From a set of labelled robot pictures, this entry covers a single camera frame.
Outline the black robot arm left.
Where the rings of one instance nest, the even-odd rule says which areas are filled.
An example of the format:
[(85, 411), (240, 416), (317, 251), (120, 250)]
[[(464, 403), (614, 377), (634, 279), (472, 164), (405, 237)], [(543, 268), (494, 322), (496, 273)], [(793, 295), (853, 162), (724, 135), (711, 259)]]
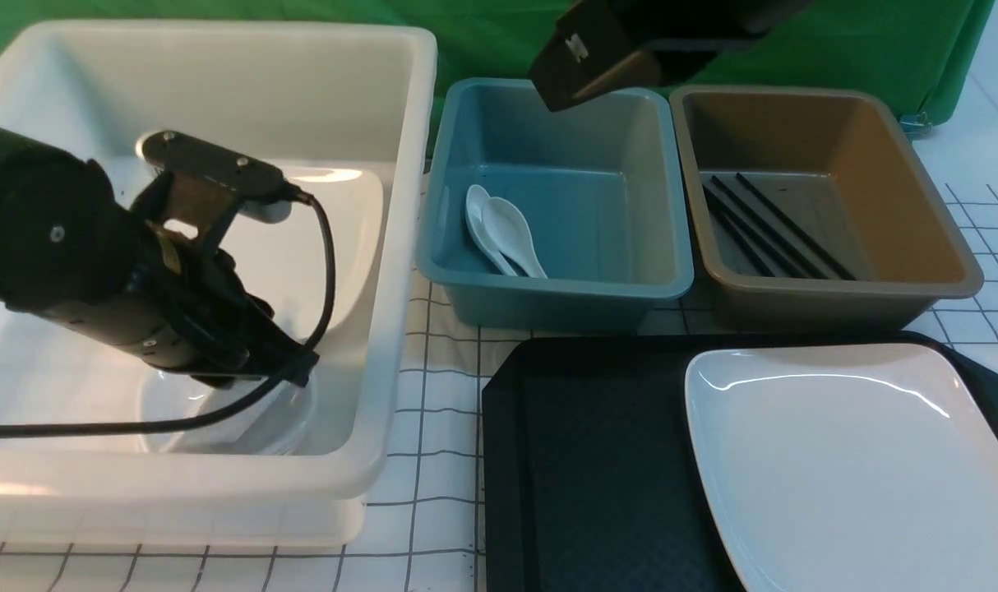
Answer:
[(155, 176), (123, 206), (97, 161), (0, 127), (0, 303), (209, 386), (307, 385), (317, 355), (221, 247), (237, 216), (274, 224), (299, 188), (183, 132), (150, 134), (141, 156)]

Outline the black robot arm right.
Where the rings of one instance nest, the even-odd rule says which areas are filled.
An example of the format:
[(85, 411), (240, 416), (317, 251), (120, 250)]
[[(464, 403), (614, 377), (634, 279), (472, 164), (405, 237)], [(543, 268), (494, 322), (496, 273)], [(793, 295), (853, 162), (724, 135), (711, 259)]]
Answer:
[(549, 111), (624, 89), (693, 78), (722, 53), (743, 50), (808, 1), (577, 1), (557, 20), (528, 78)]

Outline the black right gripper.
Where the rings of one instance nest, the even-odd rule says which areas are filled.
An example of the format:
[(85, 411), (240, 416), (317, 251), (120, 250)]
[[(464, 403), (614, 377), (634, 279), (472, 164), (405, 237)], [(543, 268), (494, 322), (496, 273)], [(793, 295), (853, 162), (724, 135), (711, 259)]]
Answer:
[(686, 82), (738, 46), (728, 1), (578, 1), (529, 67), (549, 111)]

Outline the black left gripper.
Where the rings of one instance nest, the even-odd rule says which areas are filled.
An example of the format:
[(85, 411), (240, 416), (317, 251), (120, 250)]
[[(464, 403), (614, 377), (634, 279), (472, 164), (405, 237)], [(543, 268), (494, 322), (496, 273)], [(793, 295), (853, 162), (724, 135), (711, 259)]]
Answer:
[(191, 241), (150, 225), (138, 234), (128, 277), (101, 301), (70, 300), (52, 322), (207, 386), (281, 371), (307, 386), (319, 361), (278, 325), (274, 308), (244, 289), (224, 250), (202, 257)]

